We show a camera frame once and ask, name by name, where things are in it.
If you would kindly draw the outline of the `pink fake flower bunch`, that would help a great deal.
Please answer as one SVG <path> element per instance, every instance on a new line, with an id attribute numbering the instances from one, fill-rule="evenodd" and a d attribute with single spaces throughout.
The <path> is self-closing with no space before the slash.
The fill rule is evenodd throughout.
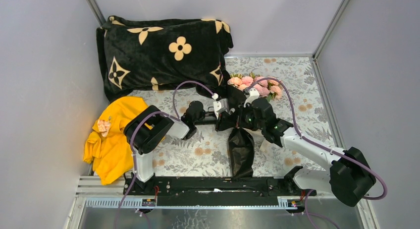
<path id="1" fill-rule="evenodd" d="M 268 101 L 279 100 L 283 95 L 283 88 L 278 81 L 265 79 L 265 77 L 252 72 L 250 74 L 231 74 L 227 83 L 243 92 L 248 87 L 254 88 L 258 91 L 260 98 L 266 98 Z"/>

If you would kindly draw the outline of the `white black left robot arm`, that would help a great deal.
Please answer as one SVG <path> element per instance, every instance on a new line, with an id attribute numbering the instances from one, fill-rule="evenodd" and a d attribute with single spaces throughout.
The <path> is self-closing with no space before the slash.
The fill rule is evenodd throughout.
<path id="1" fill-rule="evenodd" d="M 183 116 L 177 119 L 156 106 L 149 106 L 126 125 L 124 135 L 133 152 L 134 187 L 139 193 L 147 195 L 153 190 L 152 151 L 164 137 L 188 140 L 197 132 L 197 125 L 214 125 L 217 131 L 235 126 L 233 114 L 237 109 L 230 108 L 226 99 L 214 101 L 211 109 L 206 112 L 202 102 L 192 101 Z"/>

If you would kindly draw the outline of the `black wrapping paper sheet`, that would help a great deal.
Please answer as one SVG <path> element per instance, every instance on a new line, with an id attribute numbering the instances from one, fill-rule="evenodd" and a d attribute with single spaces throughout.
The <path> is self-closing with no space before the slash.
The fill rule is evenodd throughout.
<path id="1" fill-rule="evenodd" d="M 228 86 L 226 99 L 228 110 L 235 106 L 242 108 L 246 100 L 246 95 L 243 91 L 233 86 Z M 239 113 L 239 117 L 239 128 L 231 128 L 232 131 L 227 141 L 232 177 L 234 179 L 253 176 L 252 165 L 255 156 L 254 139 L 245 128 L 241 127 L 241 112 Z"/>

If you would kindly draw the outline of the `cream satin ribbon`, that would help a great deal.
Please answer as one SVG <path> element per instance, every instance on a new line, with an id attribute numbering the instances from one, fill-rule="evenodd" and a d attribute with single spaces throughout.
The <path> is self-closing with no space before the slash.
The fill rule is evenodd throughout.
<path id="1" fill-rule="evenodd" d="M 262 153 L 268 153 L 271 143 L 265 139 L 262 132 L 260 130 L 252 131 L 249 129 L 246 129 L 246 131 L 253 137 L 256 150 Z"/>

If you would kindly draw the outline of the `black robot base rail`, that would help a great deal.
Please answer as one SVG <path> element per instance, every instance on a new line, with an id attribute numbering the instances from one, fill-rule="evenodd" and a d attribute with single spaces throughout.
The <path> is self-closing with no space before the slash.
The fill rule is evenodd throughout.
<path id="1" fill-rule="evenodd" d="M 171 177 L 154 176 L 146 183 L 125 178 L 123 194 L 150 196 L 157 206 L 169 207 L 268 207 L 291 206 L 290 197 L 302 201 L 316 191 L 301 189 L 289 176 L 246 177 Z"/>

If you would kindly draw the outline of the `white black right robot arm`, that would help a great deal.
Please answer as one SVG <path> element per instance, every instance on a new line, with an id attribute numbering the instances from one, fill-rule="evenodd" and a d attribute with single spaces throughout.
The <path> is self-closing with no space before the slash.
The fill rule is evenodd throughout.
<path id="1" fill-rule="evenodd" d="M 259 130 L 268 142 L 296 151 L 321 166 L 320 170 L 305 167 L 290 170 L 284 181 L 288 194 L 313 189 L 331 193 L 343 204 L 354 207 L 376 184 L 376 177 L 359 149 L 328 149 L 324 143 L 305 137 L 296 125 L 278 118 L 266 99 L 246 101 L 238 110 L 241 127 Z"/>

